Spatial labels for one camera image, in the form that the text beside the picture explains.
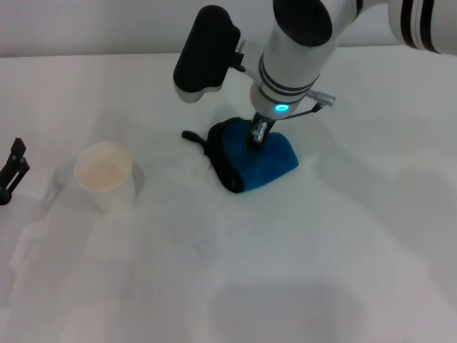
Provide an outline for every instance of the black cable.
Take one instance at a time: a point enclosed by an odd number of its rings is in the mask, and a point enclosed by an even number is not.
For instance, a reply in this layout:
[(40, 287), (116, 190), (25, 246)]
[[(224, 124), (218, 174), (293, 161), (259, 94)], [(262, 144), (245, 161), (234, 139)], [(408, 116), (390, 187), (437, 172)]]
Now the black cable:
[(188, 141), (192, 141), (194, 143), (200, 144), (206, 153), (206, 150), (208, 149), (208, 144), (206, 143), (206, 141), (203, 138), (201, 138), (195, 132), (183, 131), (183, 133), (181, 134), (181, 137), (183, 137), (184, 139), (187, 139)]
[(286, 119), (292, 119), (292, 118), (296, 118), (298, 116), (304, 116), (305, 114), (310, 114), (310, 113), (316, 113), (316, 112), (319, 112), (320, 110), (322, 110), (323, 106), (319, 103), (315, 104), (314, 107), (312, 109), (310, 109), (309, 111), (305, 111), (305, 112), (301, 112), (301, 113), (297, 113), (297, 114), (293, 114), (291, 116), (287, 116), (286, 118), (282, 118), (282, 119), (277, 119), (277, 120), (286, 120)]

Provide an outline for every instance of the metal bracket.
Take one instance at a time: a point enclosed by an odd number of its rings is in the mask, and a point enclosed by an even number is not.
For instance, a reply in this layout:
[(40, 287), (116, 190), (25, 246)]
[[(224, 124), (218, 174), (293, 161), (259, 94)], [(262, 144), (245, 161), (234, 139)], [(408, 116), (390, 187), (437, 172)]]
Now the metal bracket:
[(11, 147), (8, 161), (0, 171), (0, 206), (11, 201), (12, 193), (30, 170), (30, 166), (24, 158), (25, 151), (26, 146), (22, 139), (16, 138)]

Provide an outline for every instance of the paper cup rim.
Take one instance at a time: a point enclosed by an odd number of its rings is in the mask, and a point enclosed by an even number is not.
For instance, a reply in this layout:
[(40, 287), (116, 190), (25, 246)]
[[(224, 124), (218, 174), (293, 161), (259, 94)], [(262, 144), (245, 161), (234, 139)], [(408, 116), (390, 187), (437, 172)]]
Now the paper cup rim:
[[(88, 187), (86, 187), (80, 180), (79, 178), (79, 175), (78, 175), (78, 166), (80, 165), (81, 163), (81, 160), (83, 159), (83, 157), (89, 153), (92, 149), (98, 147), (98, 146), (101, 146), (101, 145), (106, 145), (106, 144), (113, 144), (113, 145), (116, 145), (118, 148), (124, 150), (128, 155), (129, 155), (129, 159), (130, 159), (130, 162), (129, 162), (129, 172), (126, 174), (126, 176), (118, 183), (118, 184), (115, 184), (114, 186), (112, 186), (111, 188), (107, 188), (107, 189), (103, 189), (101, 191), (96, 191), (96, 190), (93, 190), (93, 189), (90, 189)], [(73, 173), (74, 173), (74, 177), (76, 179), (76, 181), (78, 182), (78, 185), (83, 188), (84, 190), (88, 191), (88, 192), (91, 192), (91, 193), (105, 193), (105, 192), (109, 192), (109, 191), (112, 191), (116, 188), (119, 188), (121, 187), (123, 184), (125, 184), (127, 182), (127, 180), (129, 179), (130, 175), (131, 175), (131, 171), (132, 171), (132, 166), (134, 164), (134, 160), (130, 154), (130, 152), (124, 148), (122, 145), (114, 142), (114, 141), (100, 141), (99, 143), (95, 143), (91, 146), (89, 146), (88, 148), (86, 148), (85, 150), (83, 150), (83, 152), (80, 153), (80, 155), (78, 156), (78, 158), (76, 159), (76, 163), (74, 165), (74, 170), (73, 170)]]

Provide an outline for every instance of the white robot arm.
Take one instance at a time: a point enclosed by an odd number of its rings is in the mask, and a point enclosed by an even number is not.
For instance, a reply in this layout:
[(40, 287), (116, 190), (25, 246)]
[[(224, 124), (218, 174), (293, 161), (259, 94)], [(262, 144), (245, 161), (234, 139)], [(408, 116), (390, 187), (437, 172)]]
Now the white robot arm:
[[(318, 102), (314, 111), (333, 104), (335, 98), (312, 91), (311, 87), (337, 47), (343, 30), (364, 11), (381, 3), (388, 3), (391, 30), (402, 44), (457, 55), (456, 0), (273, 0), (276, 22), (264, 50), (241, 44), (236, 52), (233, 46), (238, 43), (239, 30), (224, 10), (217, 7), (223, 11), (217, 17), (216, 6), (208, 6), (197, 16), (176, 66), (176, 90), (184, 101), (195, 102), (203, 93), (220, 89), (229, 66), (245, 72), (253, 79), (251, 102), (256, 110), (249, 143), (261, 146), (276, 120), (296, 116), (293, 113), (305, 96)], [(219, 48), (221, 41), (228, 42), (223, 49)], [(217, 46), (212, 49), (218, 51), (204, 51), (208, 45)], [(210, 56), (209, 61), (196, 62), (202, 55)], [(225, 64), (212, 68), (214, 61), (219, 63), (225, 56)], [(197, 86), (191, 80), (201, 78), (204, 68), (219, 77), (209, 77), (212, 82)], [(189, 69), (199, 74), (189, 73)]]

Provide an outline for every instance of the white tabletop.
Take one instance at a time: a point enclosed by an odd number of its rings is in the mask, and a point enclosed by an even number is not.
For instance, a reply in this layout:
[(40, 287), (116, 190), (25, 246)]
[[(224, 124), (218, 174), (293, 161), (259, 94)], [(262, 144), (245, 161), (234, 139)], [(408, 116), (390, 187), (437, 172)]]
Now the white tabletop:
[[(457, 59), (338, 49), (335, 107), (274, 127), (300, 167), (241, 195), (180, 133), (251, 118), (250, 79), (185, 104), (176, 59), (0, 60), (0, 161), (18, 136), (31, 165), (0, 208), (0, 341), (455, 343)], [(132, 213), (75, 185), (103, 140), (137, 162)]]

